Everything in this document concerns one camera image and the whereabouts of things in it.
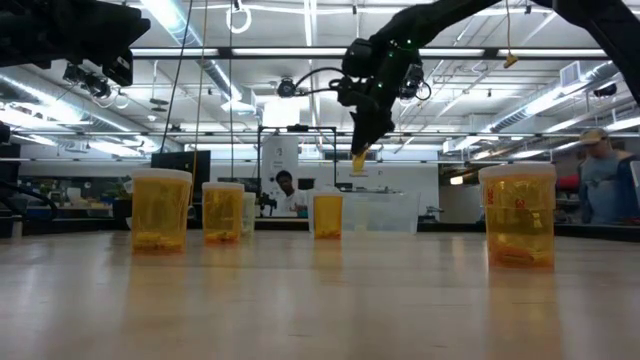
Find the white shirt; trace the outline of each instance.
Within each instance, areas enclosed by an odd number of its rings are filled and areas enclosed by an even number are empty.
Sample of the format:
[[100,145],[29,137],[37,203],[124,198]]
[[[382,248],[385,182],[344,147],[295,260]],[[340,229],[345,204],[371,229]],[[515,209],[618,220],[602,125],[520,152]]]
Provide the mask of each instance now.
[[293,194],[291,194],[290,196],[287,196],[282,201],[282,204],[278,205],[278,207],[281,208],[281,211],[285,214],[288,214],[288,216],[298,216],[296,206],[307,206],[306,191],[295,190]]

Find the robotic arm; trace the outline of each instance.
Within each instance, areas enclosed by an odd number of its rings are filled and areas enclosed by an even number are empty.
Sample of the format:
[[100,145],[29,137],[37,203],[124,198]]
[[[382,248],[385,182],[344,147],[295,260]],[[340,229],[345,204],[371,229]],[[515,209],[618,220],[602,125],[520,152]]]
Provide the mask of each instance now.
[[[640,103],[640,22],[622,0],[534,0],[587,30],[624,75]],[[344,77],[330,83],[344,106],[356,106],[351,152],[362,154],[395,126],[391,108],[423,81],[418,49],[442,30],[500,0],[440,0],[397,13],[369,40],[356,39],[342,62]]]

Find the cap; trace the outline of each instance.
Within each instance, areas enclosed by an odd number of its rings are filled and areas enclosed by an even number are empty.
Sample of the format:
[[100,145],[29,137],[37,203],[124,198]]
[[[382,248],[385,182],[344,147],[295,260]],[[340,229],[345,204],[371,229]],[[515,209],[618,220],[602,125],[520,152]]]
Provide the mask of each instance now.
[[580,144],[594,145],[608,137],[609,137],[609,134],[604,129],[600,129],[600,128],[588,129],[588,130],[585,130],[580,135]]

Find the person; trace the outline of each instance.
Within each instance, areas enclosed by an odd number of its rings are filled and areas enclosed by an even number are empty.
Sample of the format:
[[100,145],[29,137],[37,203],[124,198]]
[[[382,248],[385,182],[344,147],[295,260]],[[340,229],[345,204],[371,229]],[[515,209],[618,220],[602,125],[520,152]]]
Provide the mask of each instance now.
[[578,167],[585,224],[616,224],[640,215],[631,162],[637,157],[613,150],[609,135],[595,128],[580,135],[587,157]]
[[307,214],[307,193],[296,190],[293,186],[293,176],[291,173],[282,170],[276,175],[276,182],[280,189],[287,196],[283,204],[278,207],[284,212],[295,212],[297,216],[304,217]]

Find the workbench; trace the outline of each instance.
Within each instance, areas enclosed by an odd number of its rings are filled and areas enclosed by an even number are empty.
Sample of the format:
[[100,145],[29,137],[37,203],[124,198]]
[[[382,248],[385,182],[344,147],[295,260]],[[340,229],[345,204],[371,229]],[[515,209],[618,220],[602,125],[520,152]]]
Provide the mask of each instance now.
[[131,256],[129,233],[0,242],[14,359],[638,359],[640,246],[558,238],[555,272],[487,268],[484,234],[256,232]]

